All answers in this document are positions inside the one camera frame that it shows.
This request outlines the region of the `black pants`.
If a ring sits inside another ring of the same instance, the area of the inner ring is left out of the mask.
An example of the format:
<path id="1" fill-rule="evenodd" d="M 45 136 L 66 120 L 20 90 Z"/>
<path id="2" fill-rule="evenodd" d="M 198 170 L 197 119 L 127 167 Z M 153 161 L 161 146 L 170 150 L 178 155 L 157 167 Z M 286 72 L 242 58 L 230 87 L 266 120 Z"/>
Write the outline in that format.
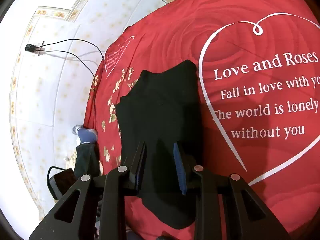
<path id="1" fill-rule="evenodd" d="M 203 128 L 197 68 L 189 60 L 162 73 L 141 72 L 116 105 L 121 163 L 146 144 L 139 197 L 161 222 L 175 229 L 195 220 L 191 172 L 203 164 Z"/>

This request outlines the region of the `person's dark trouser leg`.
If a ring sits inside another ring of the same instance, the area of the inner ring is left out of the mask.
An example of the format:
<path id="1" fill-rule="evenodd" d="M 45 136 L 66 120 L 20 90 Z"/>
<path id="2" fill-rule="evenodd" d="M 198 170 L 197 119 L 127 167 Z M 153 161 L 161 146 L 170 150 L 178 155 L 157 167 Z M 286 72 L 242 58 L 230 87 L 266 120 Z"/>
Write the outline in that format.
<path id="1" fill-rule="evenodd" d="M 84 174 L 91 177 L 100 176 L 99 149 L 96 143 L 84 143 L 77 146 L 74 174 L 76 179 Z"/>

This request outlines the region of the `blue socked foot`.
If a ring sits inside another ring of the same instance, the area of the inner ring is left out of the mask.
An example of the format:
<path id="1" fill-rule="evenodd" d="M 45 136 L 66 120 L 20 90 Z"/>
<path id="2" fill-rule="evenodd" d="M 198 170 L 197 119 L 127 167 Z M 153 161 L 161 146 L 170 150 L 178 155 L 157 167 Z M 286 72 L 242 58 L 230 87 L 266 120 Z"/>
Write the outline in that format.
<path id="1" fill-rule="evenodd" d="M 80 125 L 74 126 L 72 133 L 79 137 L 80 144 L 93 144 L 98 139 L 98 133 L 95 129 L 87 129 Z"/>

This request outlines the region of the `red rose bedspread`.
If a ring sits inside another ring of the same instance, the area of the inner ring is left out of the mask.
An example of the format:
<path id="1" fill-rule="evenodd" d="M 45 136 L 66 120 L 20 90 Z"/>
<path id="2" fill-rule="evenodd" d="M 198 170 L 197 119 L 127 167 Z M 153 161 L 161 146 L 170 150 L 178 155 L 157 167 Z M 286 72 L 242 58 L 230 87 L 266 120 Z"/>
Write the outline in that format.
<path id="1" fill-rule="evenodd" d="M 319 239 L 319 22 L 304 0 L 175 0 L 128 27 L 92 83 L 85 125 L 105 172 L 125 159 L 116 106 L 142 71 L 196 65 L 203 143 L 215 174 L 238 173 L 290 234 Z"/>

